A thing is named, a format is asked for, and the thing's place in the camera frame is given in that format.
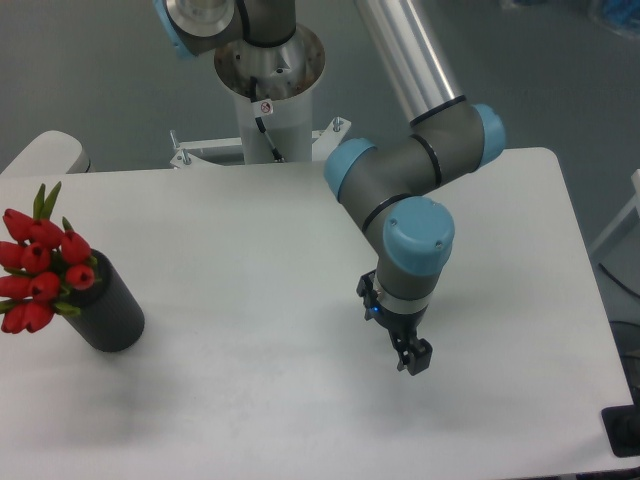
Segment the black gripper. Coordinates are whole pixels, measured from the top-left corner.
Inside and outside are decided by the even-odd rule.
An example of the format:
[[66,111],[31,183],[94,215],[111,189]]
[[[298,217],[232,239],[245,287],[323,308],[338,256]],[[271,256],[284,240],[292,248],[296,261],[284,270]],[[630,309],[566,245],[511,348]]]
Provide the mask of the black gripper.
[[375,320],[390,336],[398,355],[398,371],[408,371],[416,376],[427,370],[433,354],[432,345],[418,338],[417,328],[430,303],[430,295],[415,300],[393,296],[378,281],[376,271],[362,275],[356,287],[362,299],[364,318]]

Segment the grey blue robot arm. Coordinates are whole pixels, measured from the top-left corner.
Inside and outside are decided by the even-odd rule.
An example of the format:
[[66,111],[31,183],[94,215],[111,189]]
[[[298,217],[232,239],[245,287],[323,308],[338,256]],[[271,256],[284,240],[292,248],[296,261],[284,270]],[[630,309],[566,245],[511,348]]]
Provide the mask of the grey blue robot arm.
[[[356,7],[411,133],[387,151],[366,139],[342,143],[325,156],[324,177],[378,257],[357,286],[364,316],[388,331],[399,369],[414,375],[430,365],[432,346],[417,329],[455,233],[448,210],[429,195],[495,160],[506,135],[490,107],[467,101],[416,2]],[[294,2],[158,1],[154,8],[177,54],[213,54],[234,98],[245,163],[319,155],[329,135],[312,134],[311,92],[325,53]]]

